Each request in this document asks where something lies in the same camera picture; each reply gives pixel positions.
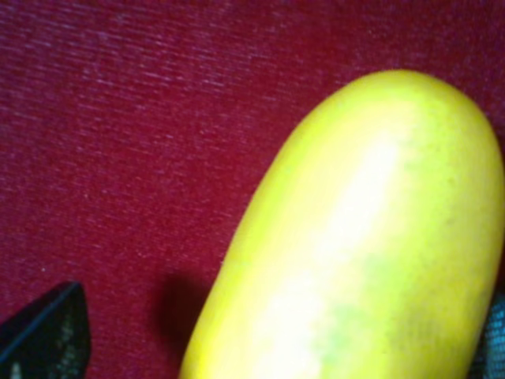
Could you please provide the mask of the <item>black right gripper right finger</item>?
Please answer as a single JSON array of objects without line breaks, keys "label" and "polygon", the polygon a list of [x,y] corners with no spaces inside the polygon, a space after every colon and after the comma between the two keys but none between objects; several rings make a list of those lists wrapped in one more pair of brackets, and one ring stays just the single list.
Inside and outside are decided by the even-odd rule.
[{"label": "black right gripper right finger", "polygon": [[496,295],[471,365],[471,377],[504,378],[504,295]]}]

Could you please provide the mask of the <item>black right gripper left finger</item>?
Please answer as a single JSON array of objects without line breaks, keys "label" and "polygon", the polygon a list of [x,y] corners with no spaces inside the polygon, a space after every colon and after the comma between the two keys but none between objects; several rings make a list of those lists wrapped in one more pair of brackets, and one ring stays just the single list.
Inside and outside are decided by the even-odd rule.
[{"label": "black right gripper left finger", "polygon": [[2,378],[84,378],[92,352],[84,287],[66,281],[1,323]]}]

